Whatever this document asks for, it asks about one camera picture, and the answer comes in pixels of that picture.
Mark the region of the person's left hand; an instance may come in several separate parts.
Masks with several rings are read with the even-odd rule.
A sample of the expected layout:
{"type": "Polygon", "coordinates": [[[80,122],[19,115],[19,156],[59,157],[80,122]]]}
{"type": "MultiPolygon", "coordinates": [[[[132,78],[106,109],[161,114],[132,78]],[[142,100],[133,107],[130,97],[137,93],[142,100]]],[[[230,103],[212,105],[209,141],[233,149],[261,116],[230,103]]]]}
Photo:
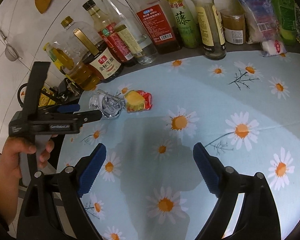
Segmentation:
{"type": "Polygon", "coordinates": [[[19,154],[36,156],[36,146],[26,139],[8,137],[0,158],[0,179],[5,182],[21,179],[19,154]]]}

